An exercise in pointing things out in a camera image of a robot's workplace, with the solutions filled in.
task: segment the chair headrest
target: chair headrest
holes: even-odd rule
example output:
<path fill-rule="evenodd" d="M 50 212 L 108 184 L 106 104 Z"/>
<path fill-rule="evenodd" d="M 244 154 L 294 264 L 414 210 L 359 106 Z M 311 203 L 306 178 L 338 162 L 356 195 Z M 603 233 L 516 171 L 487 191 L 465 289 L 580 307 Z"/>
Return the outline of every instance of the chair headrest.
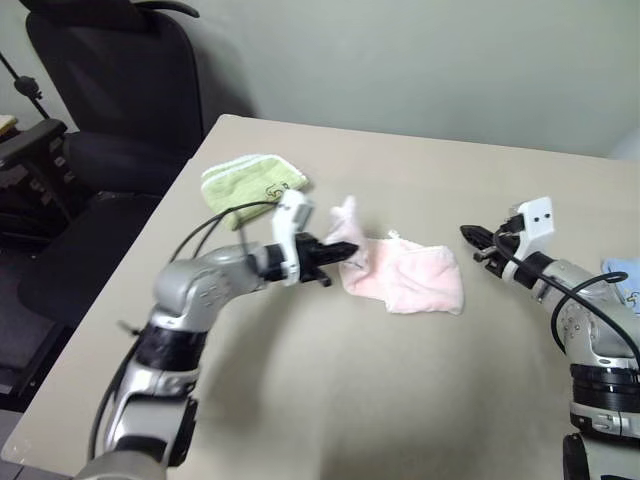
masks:
<path fill-rule="evenodd" d="M 91 27 L 126 32 L 147 29 L 129 0 L 20 0 L 31 12 L 67 27 Z"/>

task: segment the chair armrest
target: chair armrest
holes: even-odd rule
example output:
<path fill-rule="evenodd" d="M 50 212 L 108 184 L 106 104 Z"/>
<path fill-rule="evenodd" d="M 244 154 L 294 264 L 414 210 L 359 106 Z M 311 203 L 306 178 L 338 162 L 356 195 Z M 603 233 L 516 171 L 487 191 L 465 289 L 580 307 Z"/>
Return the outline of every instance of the chair armrest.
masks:
<path fill-rule="evenodd" d="M 49 118 L 0 143 L 0 170 L 8 170 L 29 157 L 49 151 L 49 145 L 67 130 L 60 120 Z"/>
<path fill-rule="evenodd" d="M 134 3 L 138 8 L 148 8 L 149 10 L 173 10 L 193 18 L 200 18 L 200 13 L 193 7 L 174 0 L 150 0 L 148 2 Z"/>

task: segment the blue cloth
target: blue cloth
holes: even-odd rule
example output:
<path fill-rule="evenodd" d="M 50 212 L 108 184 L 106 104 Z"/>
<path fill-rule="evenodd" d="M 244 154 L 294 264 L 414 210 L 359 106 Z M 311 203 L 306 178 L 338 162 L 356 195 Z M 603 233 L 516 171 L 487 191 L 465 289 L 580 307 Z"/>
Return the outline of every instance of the blue cloth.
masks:
<path fill-rule="evenodd" d="M 603 273 L 620 271 L 626 272 L 629 278 L 616 283 L 618 294 L 625 305 L 640 315 L 640 258 L 607 258 L 602 263 Z"/>

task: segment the chair backrest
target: chair backrest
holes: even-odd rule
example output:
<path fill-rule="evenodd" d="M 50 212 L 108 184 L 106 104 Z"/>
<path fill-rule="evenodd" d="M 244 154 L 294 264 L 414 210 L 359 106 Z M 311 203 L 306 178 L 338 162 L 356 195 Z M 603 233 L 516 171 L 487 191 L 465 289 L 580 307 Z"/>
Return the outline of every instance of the chair backrest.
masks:
<path fill-rule="evenodd" d="M 128 0 L 21 0 L 27 32 L 81 131 L 195 152 L 203 138 L 182 28 Z"/>

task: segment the pink towel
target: pink towel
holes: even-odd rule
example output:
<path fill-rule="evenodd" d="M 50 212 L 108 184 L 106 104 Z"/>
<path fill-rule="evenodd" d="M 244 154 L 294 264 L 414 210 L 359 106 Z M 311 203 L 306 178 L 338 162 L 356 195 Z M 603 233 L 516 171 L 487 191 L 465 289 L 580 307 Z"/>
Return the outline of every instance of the pink towel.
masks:
<path fill-rule="evenodd" d="M 332 229 L 326 243 L 348 241 L 360 249 L 340 264 L 345 290 L 385 302 L 390 313 L 443 311 L 459 314 L 464 294 L 460 269 L 445 247 L 423 247 L 394 238 L 367 239 L 356 218 L 356 203 L 347 197 L 331 210 Z"/>

